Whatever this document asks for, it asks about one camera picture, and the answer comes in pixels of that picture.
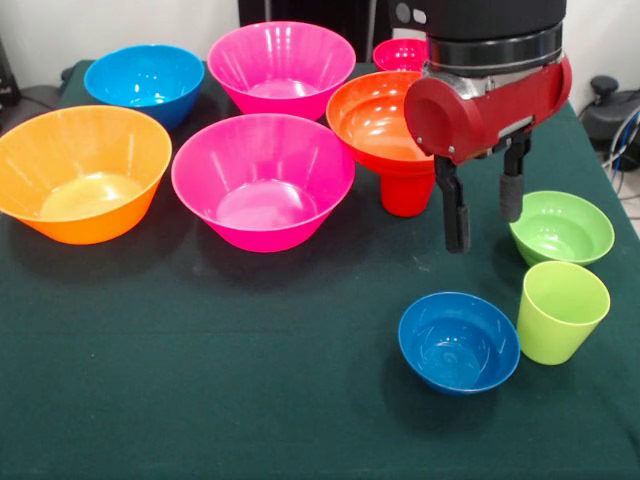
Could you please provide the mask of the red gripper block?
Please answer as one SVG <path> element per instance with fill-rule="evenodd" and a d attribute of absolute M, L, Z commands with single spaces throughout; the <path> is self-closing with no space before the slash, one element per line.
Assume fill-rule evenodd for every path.
<path fill-rule="evenodd" d="M 404 115 L 418 147 L 435 156 L 448 252 L 467 253 L 471 240 L 469 209 L 456 165 L 546 121 L 566 103 L 571 84 L 571 65 L 562 54 L 547 65 L 510 74 L 466 78 L 426 73 L 409 87 Z M 499 203 L 502 218 L 513 223 L 522 213 L 523 164 L 531 136 L 515 135 L 510 141 L 504 154 Z"/>

